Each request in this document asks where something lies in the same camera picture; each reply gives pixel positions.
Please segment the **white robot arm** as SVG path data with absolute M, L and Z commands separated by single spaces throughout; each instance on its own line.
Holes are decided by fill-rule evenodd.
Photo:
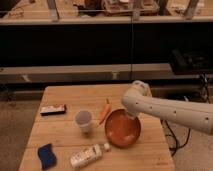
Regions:
M 130 118 L 140 113 L 213 135 L 213 104 L 154 98 L 147 83 L 135 80 L 121 98 Z

